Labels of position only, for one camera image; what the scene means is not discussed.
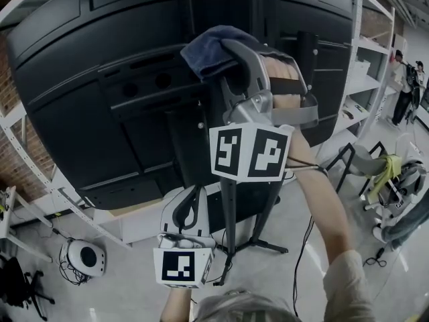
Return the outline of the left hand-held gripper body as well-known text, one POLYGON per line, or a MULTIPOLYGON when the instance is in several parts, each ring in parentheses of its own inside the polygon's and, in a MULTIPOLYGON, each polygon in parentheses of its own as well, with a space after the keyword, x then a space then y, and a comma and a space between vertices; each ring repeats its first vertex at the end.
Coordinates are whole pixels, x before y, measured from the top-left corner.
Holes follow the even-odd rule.
POLYGON ((170 288, 202 288, 215 258, 215 240, 175 233, 160 233, 157 239, 156 282, 170 288))

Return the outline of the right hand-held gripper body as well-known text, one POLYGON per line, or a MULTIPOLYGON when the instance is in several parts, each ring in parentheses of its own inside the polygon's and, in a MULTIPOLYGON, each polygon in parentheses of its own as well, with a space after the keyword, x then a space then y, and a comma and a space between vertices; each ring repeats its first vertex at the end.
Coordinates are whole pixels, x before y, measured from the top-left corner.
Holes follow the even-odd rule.
POLYGON ((209 129, 211 172, 239 182, 280 181, 292 133, 318 123, 318 103, 307 95, 296 108, 275 108, 264 89, 226 112, 226 123, 209 129))

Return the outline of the person's right hand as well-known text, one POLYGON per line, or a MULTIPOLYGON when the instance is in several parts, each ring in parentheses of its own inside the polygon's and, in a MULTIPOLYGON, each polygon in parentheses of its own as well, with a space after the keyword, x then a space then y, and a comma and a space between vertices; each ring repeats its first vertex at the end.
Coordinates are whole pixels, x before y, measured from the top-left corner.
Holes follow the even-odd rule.
MULTIPOLYGON (((281 62, 275 58, 263 58, 267 74, 270 78, 284 78, 298 80, 296 69, 290 64, 281 62)), ((299 108, 301 98, 298 95, 281 94, 273 95, 273 107, 275 109, 299 108)))

